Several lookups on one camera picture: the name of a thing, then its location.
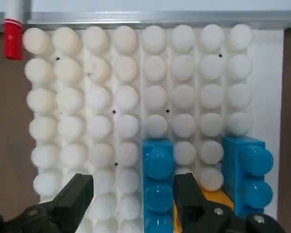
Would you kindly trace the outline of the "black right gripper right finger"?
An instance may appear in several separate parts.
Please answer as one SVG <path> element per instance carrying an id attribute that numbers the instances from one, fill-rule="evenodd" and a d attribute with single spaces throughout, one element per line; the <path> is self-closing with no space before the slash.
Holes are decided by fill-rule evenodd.
<path id="1" fill-rule="evenodd" d="M 173 197 L 181 233 L 285 232 L 268 215 L 250 214 L 242 219 L 230 207 L 207 200 L 191 173 L 174 176 Z"/>

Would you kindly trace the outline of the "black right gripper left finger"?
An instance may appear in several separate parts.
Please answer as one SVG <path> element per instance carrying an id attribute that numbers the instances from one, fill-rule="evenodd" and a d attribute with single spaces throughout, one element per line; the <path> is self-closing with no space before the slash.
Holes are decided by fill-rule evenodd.
<path id="1" fill-rule="evenodd" d="M 30 206 L 9 221 L 0 215 L 0 233 L 74 233 L 93 196 L 93 176 L 77 173 L 53 200 Z"/>

